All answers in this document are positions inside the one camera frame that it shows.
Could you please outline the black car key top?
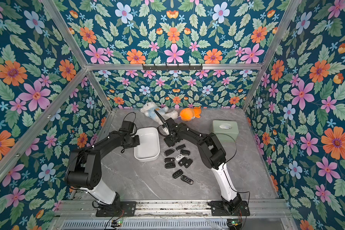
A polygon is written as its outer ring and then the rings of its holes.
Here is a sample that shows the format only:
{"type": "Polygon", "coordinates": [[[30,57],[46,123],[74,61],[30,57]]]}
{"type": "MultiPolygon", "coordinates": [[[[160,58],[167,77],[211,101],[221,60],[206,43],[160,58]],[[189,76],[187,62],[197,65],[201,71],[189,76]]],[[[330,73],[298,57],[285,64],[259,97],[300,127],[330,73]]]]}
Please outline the black car key top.
{"type": "Polygon", "coordinates": [[[186,145],[185,144],[182,144],[182,145],[179,145],[176,147],[176,150],[183,150],[186,148],[186,145]]]}

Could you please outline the black shield-shaped car key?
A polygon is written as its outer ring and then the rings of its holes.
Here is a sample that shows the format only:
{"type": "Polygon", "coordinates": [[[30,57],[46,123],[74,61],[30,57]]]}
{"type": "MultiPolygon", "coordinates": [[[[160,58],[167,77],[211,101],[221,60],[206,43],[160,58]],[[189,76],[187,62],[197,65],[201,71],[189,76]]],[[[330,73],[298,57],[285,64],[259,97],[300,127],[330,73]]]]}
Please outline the black shield-shaped car key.
{"type": "Polygon", "coordinates": [[[166,149],[166,150],[164,151],[164,156],[165,156],[165,157],[169,157],[169,156],[172,155],[174,152],[175,152],[174,149],[166,149]]]}

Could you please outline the white car key fob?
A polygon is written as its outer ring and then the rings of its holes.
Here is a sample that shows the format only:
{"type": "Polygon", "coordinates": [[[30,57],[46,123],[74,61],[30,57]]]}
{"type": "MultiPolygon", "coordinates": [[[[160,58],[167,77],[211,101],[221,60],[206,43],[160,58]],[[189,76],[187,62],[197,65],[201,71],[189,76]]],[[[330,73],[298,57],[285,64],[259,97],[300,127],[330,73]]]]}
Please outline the white car key fob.
{"type": "Polygon", "coordinates": [[[184,155],[179,154],[179,155],[177,155],[177,156],[175,157],[175,160],[176,160],[176,161],[180,161],[180,160],[183,159],[183,158],[184,158],[184,155]]]}

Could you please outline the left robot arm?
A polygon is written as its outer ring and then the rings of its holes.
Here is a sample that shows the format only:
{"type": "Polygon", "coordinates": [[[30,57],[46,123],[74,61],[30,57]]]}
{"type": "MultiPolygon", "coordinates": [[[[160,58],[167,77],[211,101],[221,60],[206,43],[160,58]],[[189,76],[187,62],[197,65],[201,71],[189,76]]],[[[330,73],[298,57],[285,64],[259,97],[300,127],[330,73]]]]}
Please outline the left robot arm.
{"type": "Polygon", "coordinates": [[[123,121],[121,128],[110,132],[104,139],[89,147],[70,153],[65,182],[75,190],[86,191],[102,205],[114,205],[119,194],[102,180],[101,160],[114,149],[122,151],[140,145],[134,122],[123,121]]]}

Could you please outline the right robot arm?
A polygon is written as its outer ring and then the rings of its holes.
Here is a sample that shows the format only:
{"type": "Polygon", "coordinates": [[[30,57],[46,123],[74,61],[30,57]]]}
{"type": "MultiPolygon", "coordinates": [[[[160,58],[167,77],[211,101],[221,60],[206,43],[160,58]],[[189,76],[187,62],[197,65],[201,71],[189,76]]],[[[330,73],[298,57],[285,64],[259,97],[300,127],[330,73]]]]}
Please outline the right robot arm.
{"type": "Polygon", "coordinates": [[[241,203],[242,198],[235,189],[227,170],[226,151],[214,133],[198,132],[185,123],[176,123],[171,118],[163,121],[163,127],[168,132],[164,141],[169,147],[182,140],[197,146],[203,164],[213,172],[218,182],[221,198],[224,202],[228,204],[241,203]]]}

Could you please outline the black key left upper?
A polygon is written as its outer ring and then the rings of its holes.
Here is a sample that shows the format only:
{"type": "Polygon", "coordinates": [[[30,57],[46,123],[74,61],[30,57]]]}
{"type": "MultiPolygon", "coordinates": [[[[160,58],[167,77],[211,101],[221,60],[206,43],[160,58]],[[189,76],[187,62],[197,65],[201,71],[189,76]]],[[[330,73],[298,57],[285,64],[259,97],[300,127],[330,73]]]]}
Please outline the black key left upper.
{"type": "Polygon", "coordinates": [[[164,159],[164,162],[165,163],[173,163],[173,162],[175,162],[175,158],[167,157],[164,159]]]}

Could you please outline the black key centre pair left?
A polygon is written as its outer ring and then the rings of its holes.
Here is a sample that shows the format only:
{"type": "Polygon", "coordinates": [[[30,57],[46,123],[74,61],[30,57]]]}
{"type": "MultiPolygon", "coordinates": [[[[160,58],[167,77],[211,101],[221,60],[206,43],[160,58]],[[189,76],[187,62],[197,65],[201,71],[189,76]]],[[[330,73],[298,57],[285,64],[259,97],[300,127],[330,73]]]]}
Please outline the black key centre pair left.
{"type": "Polygon", "coordinates": [[[188,158],[183,157],[183,158],[178,162],[179,166],[183,166],[183,165],[187,162],[187,160],[188,160],[188,158]]]}

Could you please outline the black key pair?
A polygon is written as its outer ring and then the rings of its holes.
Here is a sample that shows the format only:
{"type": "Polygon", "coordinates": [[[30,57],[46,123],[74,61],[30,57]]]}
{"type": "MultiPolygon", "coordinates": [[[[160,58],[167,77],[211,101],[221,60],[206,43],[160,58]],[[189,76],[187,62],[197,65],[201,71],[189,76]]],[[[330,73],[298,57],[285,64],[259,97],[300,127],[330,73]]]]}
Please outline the black key pair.
{"type": "Polygon", "coordinates": [[[185,163],[184,163],[184,167],[185,168],[189,168],[190,165],[193,163],[193,160],[192,159],[188,159],[185,163]]]}
{"type": "Polygon", "coordinates": [[[178,162],[179,166],[183,166],[183,165],[187,162],[187,160],[188,160],[188,158],[183,157],[183,158],[178,162]]]}

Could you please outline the white storage tray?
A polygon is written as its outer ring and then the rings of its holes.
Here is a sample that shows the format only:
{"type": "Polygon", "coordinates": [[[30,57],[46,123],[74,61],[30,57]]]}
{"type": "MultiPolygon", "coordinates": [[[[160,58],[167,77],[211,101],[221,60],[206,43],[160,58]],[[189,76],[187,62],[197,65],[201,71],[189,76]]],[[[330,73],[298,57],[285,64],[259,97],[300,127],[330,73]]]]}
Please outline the white storage tray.
{"type": "Polygon", "coordinates": [[[157,128],[141,128],[136,134],[139,136],[140,145],[134,148],[134,157],[142,163],[157,160],[160,156],[160,140],[157,128]]]}

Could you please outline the black key left lower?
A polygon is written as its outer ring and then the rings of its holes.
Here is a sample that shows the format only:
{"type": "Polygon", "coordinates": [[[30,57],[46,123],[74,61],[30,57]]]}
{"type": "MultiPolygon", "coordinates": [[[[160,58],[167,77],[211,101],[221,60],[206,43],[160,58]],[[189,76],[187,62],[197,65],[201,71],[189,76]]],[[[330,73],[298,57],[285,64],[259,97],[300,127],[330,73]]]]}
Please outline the black key left lower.
{"type": "Polygon", "coordinates": [[[164,167],[165,169],[172,169],[176,167],[176,164],[174,162],[166,163],[164,167]]]}

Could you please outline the black chrome key lowest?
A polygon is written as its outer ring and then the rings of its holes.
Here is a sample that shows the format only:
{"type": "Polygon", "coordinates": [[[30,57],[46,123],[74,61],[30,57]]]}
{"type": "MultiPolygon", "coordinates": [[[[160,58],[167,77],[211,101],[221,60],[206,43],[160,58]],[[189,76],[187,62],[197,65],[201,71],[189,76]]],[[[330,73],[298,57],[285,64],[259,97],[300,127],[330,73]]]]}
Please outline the black chrome key lowest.
{"type": "Polygon", "coordinates": [[[193,185],[193,184],[194,184],[194,181],[193,181],[192,179],[190,179],[189,177],[185,176],[185,175],[181,175],[181,176],[180,176],[180,179],[181,179],[183,182],[185,182],[185,183],[187,183],[187,184],[189,184],[189,185],[193,185]]]}

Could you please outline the green tissue box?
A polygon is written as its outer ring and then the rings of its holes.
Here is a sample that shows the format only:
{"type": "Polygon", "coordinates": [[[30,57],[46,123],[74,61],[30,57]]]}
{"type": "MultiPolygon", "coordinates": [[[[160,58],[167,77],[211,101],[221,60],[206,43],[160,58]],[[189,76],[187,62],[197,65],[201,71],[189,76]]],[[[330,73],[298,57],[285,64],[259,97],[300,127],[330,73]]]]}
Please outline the green tissue box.
{"type": "Polygon", "coordinates": [[[220,142],[234,142],[239,135],[239,127],[235,121],[213,120],[211,132],[220,142]]]}

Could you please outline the orange plush fish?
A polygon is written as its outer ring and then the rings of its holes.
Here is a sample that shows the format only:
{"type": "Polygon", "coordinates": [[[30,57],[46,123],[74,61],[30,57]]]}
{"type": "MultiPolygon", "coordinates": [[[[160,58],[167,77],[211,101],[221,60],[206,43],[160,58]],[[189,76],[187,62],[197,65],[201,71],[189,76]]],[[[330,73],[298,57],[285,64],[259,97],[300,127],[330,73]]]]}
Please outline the orange plush fish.
{"type": "Polygon", "coordinates": [[[180,112],[179,116],[182,121],[191,121],[195,118],[200,118],[201,113],[202,110],[198,107],[185,108],[180,112]]]}

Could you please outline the black wall hook rail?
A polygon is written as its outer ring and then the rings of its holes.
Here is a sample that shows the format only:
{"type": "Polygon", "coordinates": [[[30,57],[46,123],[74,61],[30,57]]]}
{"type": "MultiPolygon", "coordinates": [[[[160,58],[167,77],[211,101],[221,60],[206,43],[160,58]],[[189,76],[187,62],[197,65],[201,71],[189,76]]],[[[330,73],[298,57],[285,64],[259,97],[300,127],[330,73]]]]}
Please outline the black wall hook rail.
{"type": "Polygon", "coordinates": [[[200,71],[202,64],[142,64],[144,71],[200,71]]]}

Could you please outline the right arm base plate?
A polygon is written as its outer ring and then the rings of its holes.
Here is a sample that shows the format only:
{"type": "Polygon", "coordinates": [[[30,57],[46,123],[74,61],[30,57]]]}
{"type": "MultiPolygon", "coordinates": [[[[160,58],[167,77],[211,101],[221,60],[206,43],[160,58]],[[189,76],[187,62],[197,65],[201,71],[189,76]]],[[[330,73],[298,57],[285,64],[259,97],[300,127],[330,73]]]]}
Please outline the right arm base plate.
{"type": "Polygon", "coordinates": [[[250,216],[247,201],[241,201],[236,205],[223,201],[210,201],[208,205],[211,208],[212,216],[250,216]]]}

